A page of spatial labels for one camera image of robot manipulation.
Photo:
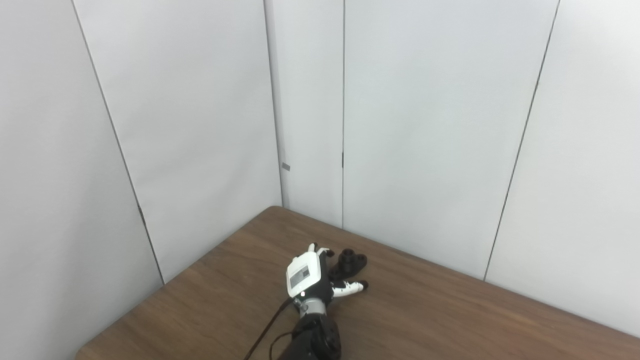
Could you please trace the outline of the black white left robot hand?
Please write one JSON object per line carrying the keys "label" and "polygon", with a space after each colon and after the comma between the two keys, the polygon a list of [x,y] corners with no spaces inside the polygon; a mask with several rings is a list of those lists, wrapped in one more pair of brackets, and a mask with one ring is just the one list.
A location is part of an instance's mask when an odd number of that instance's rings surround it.
{"label": "black white left robot hand", "polygon": [[286,268],[286,291],[289,298],[300,304],[318,299],[328,305],[335,298],[352,296],[370,287],[366,280],[353,280],[367,264],[367,256],[353,249],[336,254],[311,243]]}

